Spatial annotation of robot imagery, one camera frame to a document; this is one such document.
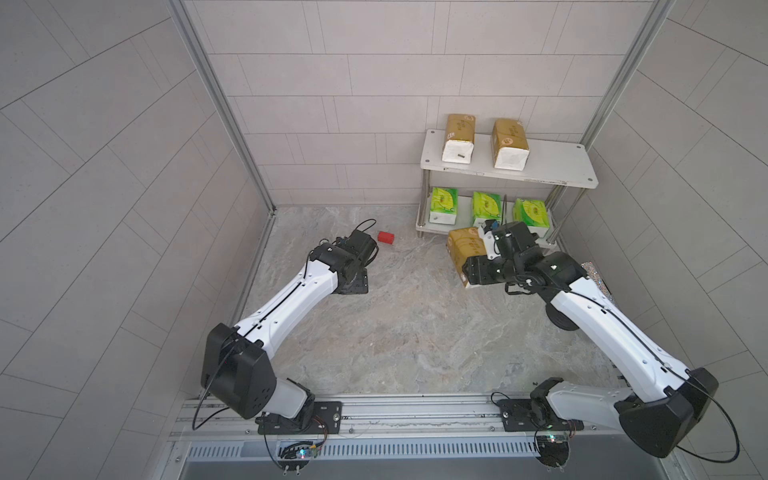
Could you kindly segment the green tissue pack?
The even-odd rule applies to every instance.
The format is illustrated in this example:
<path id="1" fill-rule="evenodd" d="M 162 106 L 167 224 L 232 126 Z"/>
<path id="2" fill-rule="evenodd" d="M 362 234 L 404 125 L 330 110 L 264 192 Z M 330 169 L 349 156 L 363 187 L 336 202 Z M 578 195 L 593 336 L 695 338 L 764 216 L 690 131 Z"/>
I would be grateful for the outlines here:
<path id="1" fill-rule="evenodd" d="M 475 191 L 472 195 L 472 226 L 482 227 L 488 220 L 501 222 L 504 212 L 502 198 L 498 194 Z"/>
<path id="2" fill-rule="evenodd" d="M 439 225 L 455 225 L 458 217 L 458 191 L 433 187 L 430 195 L 428 221 Z"/>
<path id="3" fill-rule="evenodd" d="M 532 234 L 544 238 L 551 228 L 549 213 L 542 200 L 518 198 L 512 210 L 513 220 L 524 223 Z"/>

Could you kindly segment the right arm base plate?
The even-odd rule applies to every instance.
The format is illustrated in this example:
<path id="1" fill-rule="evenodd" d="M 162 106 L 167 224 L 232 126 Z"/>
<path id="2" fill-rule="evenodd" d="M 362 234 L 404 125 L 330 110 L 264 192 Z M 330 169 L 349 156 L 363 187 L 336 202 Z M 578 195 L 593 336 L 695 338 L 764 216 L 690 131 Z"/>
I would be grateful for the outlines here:
<path id="1" fill-rule="evenodd" d="M 499 409 L 505 432 L 565 432 L 574 434 L 584 429 L 580 420 L 566 420 L 557 417 L 543 401 L 533 399 L 494 400 Z"/>

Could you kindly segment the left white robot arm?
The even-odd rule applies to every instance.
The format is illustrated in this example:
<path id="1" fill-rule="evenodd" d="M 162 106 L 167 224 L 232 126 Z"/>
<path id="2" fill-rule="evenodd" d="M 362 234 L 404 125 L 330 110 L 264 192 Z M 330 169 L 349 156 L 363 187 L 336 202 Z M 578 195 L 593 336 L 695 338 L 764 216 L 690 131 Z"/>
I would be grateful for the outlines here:
<path id="1" fill-rule="evenodd" d="M 271 360 L 289 333 L 326 297 L 368 292 L 367 267 L 377 242 L 355 233 L 311 250 L 302 269 L 272 299 L 233 326 L 208 334 L 201 373 L 202 399 L 213 396 L 244 419 L 277 415 L 311 420 L 314 397 L 297 382 L 279 378 Z"/>

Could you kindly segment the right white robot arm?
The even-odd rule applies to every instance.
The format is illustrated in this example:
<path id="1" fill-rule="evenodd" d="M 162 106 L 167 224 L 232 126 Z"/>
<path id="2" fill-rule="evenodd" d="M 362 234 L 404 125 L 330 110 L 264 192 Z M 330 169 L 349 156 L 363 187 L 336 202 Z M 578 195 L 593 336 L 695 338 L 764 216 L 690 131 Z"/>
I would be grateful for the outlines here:
<path id="1" fill-rule="evenodd" d="M 688 369 L 654 343 L 569 255 L 543 255 L 537 245 L 521 250 L 511 241 L 454 260 L 472 286 L 502 284 L 508 294 L 539 296 L 553 324 L 585 333 L 625 377 L 618 389 L 559 377 L 543 381 L 530 397 L 544 423 L 577 420 L 620 430 L 644 452 L 664 458 L 702 420 L 719 387 L 716 378 L 704 368 Z"/>

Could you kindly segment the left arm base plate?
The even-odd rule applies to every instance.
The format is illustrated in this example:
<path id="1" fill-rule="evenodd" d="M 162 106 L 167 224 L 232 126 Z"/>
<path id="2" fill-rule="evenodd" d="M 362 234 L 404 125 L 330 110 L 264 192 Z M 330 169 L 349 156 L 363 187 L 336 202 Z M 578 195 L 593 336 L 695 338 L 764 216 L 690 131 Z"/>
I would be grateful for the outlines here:
<path id="1" fill-rule="evenodd" d="M 304 409 L 293 418 L 276 414 L 258 417 L 260 435 L 325 435 L 338 434 L 342 420 L 343 403 L 339 401 L 315 401 L 311 410 Z"/>

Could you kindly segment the gold tissue pack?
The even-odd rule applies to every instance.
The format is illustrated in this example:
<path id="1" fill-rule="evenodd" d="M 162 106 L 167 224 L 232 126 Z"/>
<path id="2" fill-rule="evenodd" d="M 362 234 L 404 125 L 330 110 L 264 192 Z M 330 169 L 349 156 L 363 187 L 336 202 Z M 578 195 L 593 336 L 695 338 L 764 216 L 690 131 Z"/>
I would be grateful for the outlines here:
<path id="1" fill-rule="evenodd" d="M 470 274 L 464 267 L 477 259 L 487 259 L 484 241 L 477 227 L 455 229 L 448 233 L 446 248 L 464 288 L 472 288 Z"/>
<path id="2" fill-rule="evenodd" d="M 469 114 L 449 114 L 445 128 L 442 161 L 469 164 L 475 146 L 476 117 Z"/>
<path id="3" fill-rule="evenodd" d="M 492 160 L 496 169 L 522 171 L 530 155 L 521 121 L 499 118 L 491 134 Z"/>

